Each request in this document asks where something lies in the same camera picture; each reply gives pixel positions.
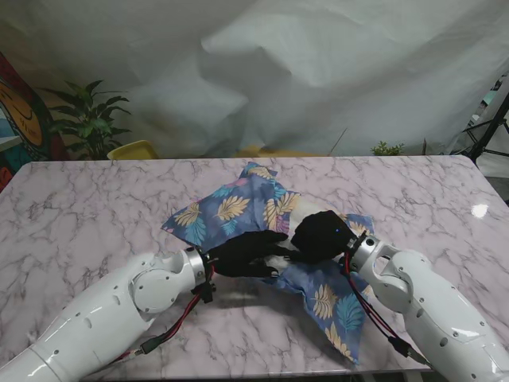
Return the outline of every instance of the white robotic arm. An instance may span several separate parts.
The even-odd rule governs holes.
[[[509,356],[479,311],[433,272],[416,251],[362,237],[350,267],[388,309],[402,314],[408,334],[430,364],[451,382],[509,382]],[[377,258],[389,259],[377,273]]]
[[[0,382],[76,382],[116,360],[180,292],[205,281],[200,254],[144,254],[60,312],[37,342],[0,369]]]

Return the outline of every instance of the small plant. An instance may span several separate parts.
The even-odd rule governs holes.
[[[127,129],[113,127],[113,118],[111,118],[111,112],[115,110],[130,114],[126,109],[122,109],[120,106],[114,106],[117,102],[129,102],[129,100],[117,95],[111,97],[104,103],[96,103],[94,97],[98,94],[120,93],[94,92],[94,89],[97,88],[101,82],[101,80],[95,81],[85,86],[85,88],[81,88],[72,82],[65,81],[75,92],[74,95],[47,88],[41,89],[54,94],[71,105],[49,108],[50,110],[58,111],[61,114],[69,115],[74,118],[74,120],[58,119],[54,121],[50,127],[50,131],[74,135],[79,139],[78,142],[67,146],[67,148],[73,152],[85,151],[78,157],[78,160],[88,158],[91,160],[106,159],[108,152],[122,145],[119,141],[115,141],[113,137],[118,134],[130,132],[130,130]]]
[[[403,143],[396,146],[388,146],[387,142],[380,141],[378,146],[372,147],[371,152],[378,156],[400,155],[403,150]]]

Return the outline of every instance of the black tripod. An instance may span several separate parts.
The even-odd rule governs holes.
[[[509,154],[507,154],[507,153],[489,150],[486,148],[486,146],[488,145],[490,140],[492,140],[493,135],[495,134],[496,129],[498,129],[499,126],[504,125],[507,133],[509,133],[509,126],[507,125],[507,120],[505,119],[505,116],[508,111],[509,111],[509,94],[507,94],[505,100],[502,102],[502,105],[500,105],[499,110],[496,112],[496,114],[492,120],[480,123],[479,125],[475,125],[475,126],[469,127],[464,130],[464,132],[466,132],[468,134],[468,136],[474,142],[472,149],[470,149],[470,151],[466,154],[466,156],[469,157],[470,159],[472,159],[474,163],[476,163],[477,158],[482,153],[489,153],[489,154],[495,154],[495,155],[502,155],[503,157],[509,157]],[[479,140],[477,140],[477,138],[472,133],[472,130],[474,130],[478,127],[488,125],[488,124],[489,124],[488,129],[486,130],[484,135]]]

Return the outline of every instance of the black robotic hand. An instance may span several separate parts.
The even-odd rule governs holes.
[[[357,236],[333,211],[307,216],[295,230],[292,244],[300,251],[290,259],[302,263],[319,263],[333,259],[348,247]]]
[[[268,267],[263,258],[269,255],[293,257],[296,251],[279,247],[277,243],[288,235],[273,231],[245,232],[211,249],[208,254],[217,273],[228,277],[271,277],[278,270]]]

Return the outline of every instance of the white curtain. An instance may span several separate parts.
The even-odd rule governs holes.
[[[438,153],[509,68],[509,2],[7,0],[0,51],[35,88],[129,91],[120,140],[162,157]]]

